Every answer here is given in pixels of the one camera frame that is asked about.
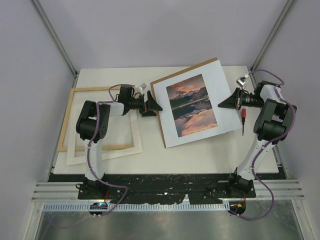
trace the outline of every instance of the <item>table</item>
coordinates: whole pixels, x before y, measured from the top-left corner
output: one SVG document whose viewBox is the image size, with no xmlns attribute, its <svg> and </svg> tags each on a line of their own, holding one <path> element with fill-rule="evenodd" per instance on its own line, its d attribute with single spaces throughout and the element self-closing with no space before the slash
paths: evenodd
<svg viewBox="0 0 320 240">
<path fill-rule="evenodd" d="M 147 84 L 186 67 L 133 67 L 81 69 L 77 88 L 116 84 Z M 236 79 L 248 74 L 246 66 L 223 66 L 230 91 Z M 246 90 L 253 91 L 251 82 Z M 243 161 L 254 140 L 253 127 L 259 115 L 257 108 L 248 108 L 244 136 L 242 130 L 221 134 L 187 144 L 164 148 L 156 117 L 138 117 L 142 153 L 103 161 L 106 174 L 220 174 L 231 173 Z M 54 174 L 84 174 L 85 164 L 66 165 L 66 152 L 59 152 Z M 258 173 L 278 173 L 272 151 L 265 157 Z"/>
</svg>

